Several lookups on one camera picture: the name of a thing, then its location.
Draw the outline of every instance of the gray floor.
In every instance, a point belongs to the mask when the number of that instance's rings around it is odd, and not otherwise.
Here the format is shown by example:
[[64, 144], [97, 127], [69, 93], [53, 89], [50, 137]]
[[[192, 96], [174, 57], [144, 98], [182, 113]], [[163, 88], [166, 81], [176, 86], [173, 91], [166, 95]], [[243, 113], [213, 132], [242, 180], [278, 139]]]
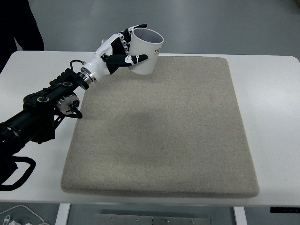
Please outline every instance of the gray floor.
[[[291, 55], [300, 60], [300, 8], [295, 0], [29, 0], [47, 51], [93, 52], [104, 38], [147, 23], [165, 38], [163, 53]], [[8, 209], [11, 203], [2, 203]], [[30, 205], [56, 216], [56, 204]], [[189, 208], [165, 211], [187, 213]], [[246, 209], [249, 224], [295, 224], [293, 215]], [[50, 224], [55, 220], [43, 218]]]
[[211, 225], [235, 225], [231, 207], [154, 205], [71, 205], [67, 225], [94, 224], [95, 214], [210, 219]]

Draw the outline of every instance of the white cable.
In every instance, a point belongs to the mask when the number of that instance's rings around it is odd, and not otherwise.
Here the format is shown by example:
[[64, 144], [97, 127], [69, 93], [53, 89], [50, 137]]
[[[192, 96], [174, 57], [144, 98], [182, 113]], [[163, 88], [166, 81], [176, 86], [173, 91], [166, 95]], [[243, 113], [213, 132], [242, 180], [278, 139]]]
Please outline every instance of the white cable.
[[0, 215], [3, 214], [3, 213], [5, 213], [5, 212], [8, 212], [8, 211], [10, 211], [10, 210], [12, 210], [12, 209], [14, 209], [14, 208], [17, 208], [17, 207], [24, 207], [24, 208], [28, 209], [28, 210], [29, 210], [32, 214], [34, 214], [36, 217], [38, 217], [38, 218], [42, 221], [42, 223], [39, 224], [39, 225], [50, 225], [50, 224], [45, 223], [45, 221], [44, 221], [38, 214], [36, 214], [34, 211], [32, 211], [31, 209], [29, 209], [29, 208], [28, 208], [27, 206], [25, 206], [25, 205], [17, 205], [17, 206], [14, 206], [14, 207], [12, 207], [12, 208], [10, 208], [10, 209], [8, 209], [8, 210], [5, 210], [5, 211], [3, 211], [3, 212], [0, 212]]

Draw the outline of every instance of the white robotic hand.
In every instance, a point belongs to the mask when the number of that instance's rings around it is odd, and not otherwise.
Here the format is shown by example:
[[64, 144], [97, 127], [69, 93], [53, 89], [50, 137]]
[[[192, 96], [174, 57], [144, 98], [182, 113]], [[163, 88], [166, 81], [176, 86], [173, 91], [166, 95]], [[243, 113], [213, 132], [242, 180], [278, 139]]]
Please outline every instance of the white robotic hand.
[[112, 35], [94, 53], [93, 59], [81, 68], [81, 77], [89, 85], [103, 76], [113, 74], [119, 67], [129, 67], [148, 58], [147, 55], [128, 55], [134, 28], [146, 28], [146, 24], [129, 27]]

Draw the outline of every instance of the metal plate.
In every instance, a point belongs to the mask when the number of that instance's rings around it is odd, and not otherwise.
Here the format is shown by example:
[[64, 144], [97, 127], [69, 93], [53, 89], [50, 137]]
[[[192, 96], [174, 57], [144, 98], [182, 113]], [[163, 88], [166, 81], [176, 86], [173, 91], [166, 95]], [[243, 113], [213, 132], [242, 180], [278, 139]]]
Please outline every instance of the metal plate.
[[96, 214], [95, 225], [211, 225], [207, 218]]

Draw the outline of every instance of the gray felt pad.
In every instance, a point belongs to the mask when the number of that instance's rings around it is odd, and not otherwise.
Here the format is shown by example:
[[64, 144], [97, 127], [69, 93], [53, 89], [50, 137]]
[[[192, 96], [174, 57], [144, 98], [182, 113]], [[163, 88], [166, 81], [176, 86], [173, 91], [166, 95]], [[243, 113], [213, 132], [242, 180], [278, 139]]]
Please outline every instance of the gray felt pad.
[[67, 155], [66, 192], [252, 197], [255, 170], [226, 59], [160, 56], [88, 89]]

